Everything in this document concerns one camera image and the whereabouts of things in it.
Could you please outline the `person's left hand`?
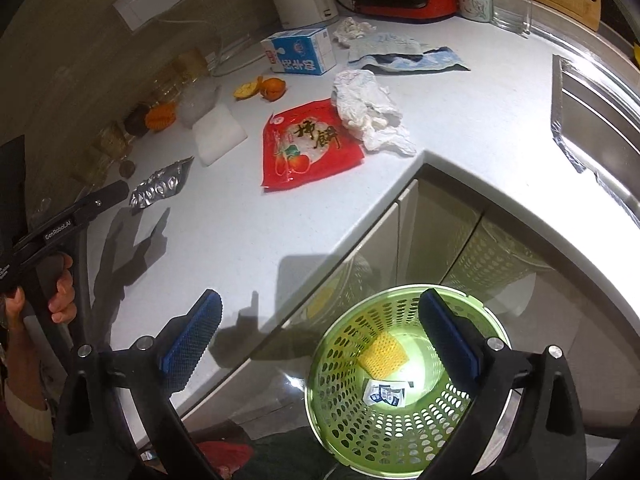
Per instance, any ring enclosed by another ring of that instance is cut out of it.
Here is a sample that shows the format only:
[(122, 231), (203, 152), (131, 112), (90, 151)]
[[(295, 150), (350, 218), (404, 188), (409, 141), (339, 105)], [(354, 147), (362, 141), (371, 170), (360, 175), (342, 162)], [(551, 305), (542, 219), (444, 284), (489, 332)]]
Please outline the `person's left hand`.
[[(57, 263), (62, 264), (62, 272), (55, 283), (55, 294), (49, 299), (48, 309), (55, 324), (72, 322), (77, 314), (75, 304), (75, 289), (70, 268), (73, 259), (69, 255), (59, 252), (55, 257)], [(21, 315), (26, 304), (24, 289), (17, 286), (3, 295), (6, 308), (6, 328), (10, 334), (21, 334), (26, 330)]]

